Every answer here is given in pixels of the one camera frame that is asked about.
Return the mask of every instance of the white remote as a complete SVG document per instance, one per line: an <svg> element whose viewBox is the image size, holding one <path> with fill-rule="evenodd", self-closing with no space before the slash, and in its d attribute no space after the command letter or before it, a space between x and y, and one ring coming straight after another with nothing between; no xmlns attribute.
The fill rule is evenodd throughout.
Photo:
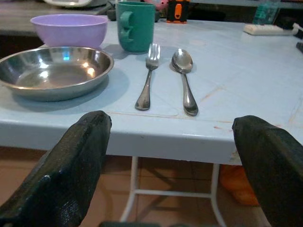
<svg viewBox="0 0 303 227"><path fill-rule="evenodd" d="M276 25L245 25L244 32L251 35L295 35L298 29L285 30Z"/></svg>

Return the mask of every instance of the spoon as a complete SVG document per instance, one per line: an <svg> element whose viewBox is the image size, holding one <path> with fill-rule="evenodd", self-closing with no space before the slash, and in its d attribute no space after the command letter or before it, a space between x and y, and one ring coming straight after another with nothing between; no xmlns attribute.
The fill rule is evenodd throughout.
<svg viewBox="0 0 303 227"><path fill-rule="evenodd" d="M186 77L186 73L190 72L193 68L193 60L186 50L178 49L172 56L171 65L177 72L182 74L183 108L188 115L196 116L199 111L198 106L191 93Z"/></svg>

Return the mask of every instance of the mug handle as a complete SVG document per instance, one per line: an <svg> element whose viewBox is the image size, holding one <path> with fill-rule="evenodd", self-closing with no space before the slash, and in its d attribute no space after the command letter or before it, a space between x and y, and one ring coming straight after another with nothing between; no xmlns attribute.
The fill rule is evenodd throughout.
<svg viewBox="0 0 303 227"><path fill-rule="evenodd" d="M120 16L120 23L122 26L122 29L120 31L121 39L123 39L123 41L127 42L127 43L130 43L133 41L133 39L129 38L129 34L133 28L129 24L130 17L132 14L133 14L133 12L126 11L126 12L123 12L122 15Z"/></svg>

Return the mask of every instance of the table leg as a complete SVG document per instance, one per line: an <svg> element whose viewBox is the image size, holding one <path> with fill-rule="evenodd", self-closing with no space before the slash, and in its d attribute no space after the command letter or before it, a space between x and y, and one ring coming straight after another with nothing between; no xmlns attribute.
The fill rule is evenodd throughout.
<svg viewBox="0 0 303 227"><path fill-rule="evenodd" d="M213 176L212 176L212 186L211 186L211 202L214 210L214 214L217 218L217 221L220 226L226 227L226 224L223 220L223 217L219 211L218 203L217 203L217 188L218 188L218 179L219 179L219 170L220 164L214 164L213 166Z"/></svg>
<svg viewBox="0 0 303 227"><path fill-rule="evenodd" d="M123 211L123 214L120 218L121 222L127 221L129 213L132 210L134 199L136 196L135 190L137 189L137 182L138 182L138 157L132 157L132 170L131 170L131 184L129 190L129 197L126 204L126 207Z"/></svg>

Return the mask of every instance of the green mug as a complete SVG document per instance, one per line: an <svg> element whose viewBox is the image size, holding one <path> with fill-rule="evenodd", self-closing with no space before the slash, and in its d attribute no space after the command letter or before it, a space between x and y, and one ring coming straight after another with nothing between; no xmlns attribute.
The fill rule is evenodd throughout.
<svg viewBox="0 0 303 227"><path fill-rule="evenodd" d="M118 37L129 52L146 52L153 40L156 8L146 2L119 2L116 8Z"/></svg>

